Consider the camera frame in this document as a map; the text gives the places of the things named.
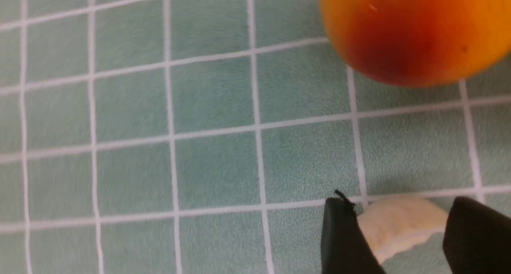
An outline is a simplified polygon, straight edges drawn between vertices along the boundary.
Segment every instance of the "green cutting mat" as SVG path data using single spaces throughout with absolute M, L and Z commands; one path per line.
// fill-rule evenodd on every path
M 381 85 L 317 0 L 0 0 L 0 272 L 318 274 L 334 188 L 511 214 L 510 129 L 511 58 Z

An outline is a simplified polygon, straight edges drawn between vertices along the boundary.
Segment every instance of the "orange peach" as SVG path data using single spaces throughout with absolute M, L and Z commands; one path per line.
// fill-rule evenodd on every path
M 319 1 L 341 57 L 383 83 L 451 83 L 511 51 L 511 0 Z

